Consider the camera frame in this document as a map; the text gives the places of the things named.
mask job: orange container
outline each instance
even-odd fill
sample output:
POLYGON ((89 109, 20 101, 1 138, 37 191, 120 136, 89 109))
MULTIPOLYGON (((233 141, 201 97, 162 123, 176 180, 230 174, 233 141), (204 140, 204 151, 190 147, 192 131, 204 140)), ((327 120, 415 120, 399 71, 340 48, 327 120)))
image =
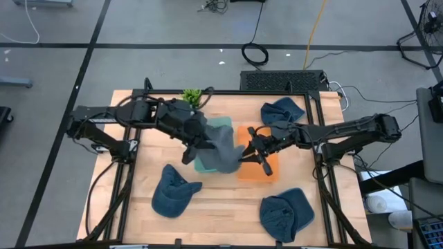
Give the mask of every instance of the orange container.
MULTIPOLYGON (((263 128, 258 131, 263 136, 271 135, 271 128, 263 128)), ((248 132, 248 127, 240 126, 237 130, 237 145, 244 145, 248 147, 249 141, 252 137, 248 132)), ((237 171, 237 177, 240 181, 259 182, 259 183, 273 183, 278 181, 279 169, 278 169, 278 155, 276 153, 266 158, 271 166, 273 174, 267 176, 261 165, 258 163, 242 163, 237 171)))

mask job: white cable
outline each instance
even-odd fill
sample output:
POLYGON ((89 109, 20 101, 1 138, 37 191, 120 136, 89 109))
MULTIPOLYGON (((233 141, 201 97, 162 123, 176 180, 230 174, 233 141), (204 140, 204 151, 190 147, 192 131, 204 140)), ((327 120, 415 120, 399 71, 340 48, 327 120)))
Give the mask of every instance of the white cable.
POLYGON ((340 88, 341 93, 343 94, 343 97, 345 97, 345 100, 346 100, 346 107, 344 109, 341 109, 341 111, 342 112, 346 111, 346 109, 349 107, 349 101, 347 100, 347 96, 346 96, 345 90, 343 90, 343 87, 341 87, 340 83, 338 83, 338 82, 329 82, 329 83, 330 84, 331 83, 337 84, 337 86, 340 88))
POLYGON ((32 41, 27 41, 27 42, 26 41, 17 41, 16 39, 10 38, 10 37, 8 37, 7 35, 5 35, 3 33, 0 33, 0 35, 2 37, 5 37, 6 39, 12 41, 12 42, 17 42, 17 43, 20 43, 20 44, 37 44, 37 43, 40 42, 40 34, 37 31, 37 29, 35 28, 33 20, 30 19, 29 11, 28 11, 28 0, 25 0, 25 11, 26 11, 26 15, 28 16, 28 19, 29 19, 29 22, 30 22, 31 26, 34 28, 34 31, 37 34, 37 41, 35 41, 35 42, 32 42, 32 41))

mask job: yellow cable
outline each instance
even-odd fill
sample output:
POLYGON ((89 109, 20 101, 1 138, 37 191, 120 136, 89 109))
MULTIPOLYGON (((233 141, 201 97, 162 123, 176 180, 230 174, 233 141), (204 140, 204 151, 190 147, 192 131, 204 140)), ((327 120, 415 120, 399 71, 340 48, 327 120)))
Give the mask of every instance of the yellow cable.
POLYGON ((323 10, 325 9, 325 5, 326 5, 326 0, 323 0, 323 3, 321 4, 320 12, 318 13, 318 16, 317 16, 316 23, 314 24, 314 27, 312 28, 311 36, 309 37, 309 42, 307 43, 305 63, 303 63, 303 70, 306 69, 307 58, 309 56, 309 47, 311 46, 312 37, 314 37, 314 33, 316 32, 316 28, 317 28, 318 22, 320 21, 321 14, 323 13, 323 10))

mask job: wooden table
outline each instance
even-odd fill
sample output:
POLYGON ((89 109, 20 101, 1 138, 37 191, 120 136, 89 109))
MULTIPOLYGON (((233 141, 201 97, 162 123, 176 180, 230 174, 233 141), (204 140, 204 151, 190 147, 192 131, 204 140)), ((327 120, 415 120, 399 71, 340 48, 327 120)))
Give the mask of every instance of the wooden table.
MULTIPOLYGON (((131 94, 130 90, 114 91, 111 106, 131 94)), ((322 92, 320 96, 326 125, 342 122, 343 115, 337 93, 322 92)), ((172 94, 162 94, 161 97, 166 100, 180 98, 172 94)), ((261 125, 260 107, 265 102, 274 102, 281 97, 281 95, 214 95, 202 111, 207 118, 230 116, 236 132, 240 125, 261 125)), ((293 96, 292 99, 300 108, 305 108, 304 97, 293 96)), ((316 119, 315 105, 314 102, 311 103, 316 119)), ((307 123, 306 116, 299 122, 307 123)), ((123 131, 124 129, 116 124, 108 124, 105 127, 105 132, 116 139, 123 137, 123 131)), ((171 140, 160 131, 149 129, 142 132, 123 243, 173 244, 176 238, 181 238, 183 244, 274 246, 275 240, 260 225, 258 215, 260 201, 266 196, 299 187, 313 207, 315 219, 296 235, 293 243, 285 245, 327 245, 318 183, 311 175, 314 160, 310 150, 293 146, 281 151, 278 154, 280 179, 276 183, 239 182, 235 174, 200 174, 194 170, 192 163, 189 165, 181 163, 184 150, 185 147, 180 141, 171 140), (185 212, 176 219, 160 216, 151 207, 152 195, 160 180, 161 171, 168 163, 173 165, 187 181, 203 182, 202 190, 192 197, 185 212)), ((109 162, 109 154, 99 155, 92 179, 95 179, 109 162)), ((345 156, 341 163, 354 168, 350 156, 345 156)), ((362 237, 370 241, 356 174, 343 167, 335 167, 335 172, 342 211, 362 237)), ((94 189, 91 198, 90 228, 93 228, 107 211, 115 173, 116 167, 107 172, 94 189)), ((120 218, 120 212, 117 213, 114 224, 117 224, 120 218)), ((334 213, 331 210, 329 213, 334 240, 339 241, 334 213)), ((117 225, 113 225, 111 238, 115 237, 116 227, 117 225)), ((83 215, 78 238, 84 238, 85 235, 83 215)))

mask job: green plant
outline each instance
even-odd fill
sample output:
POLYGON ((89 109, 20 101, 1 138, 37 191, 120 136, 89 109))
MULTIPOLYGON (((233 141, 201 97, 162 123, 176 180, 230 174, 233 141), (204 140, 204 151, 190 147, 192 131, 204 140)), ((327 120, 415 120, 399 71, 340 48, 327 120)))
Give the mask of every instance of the green plant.
POLYGON ((200 89, 184 89, 183 100, 189 102, 192 107, 197 108, 200 105, 201 90, 200 89))

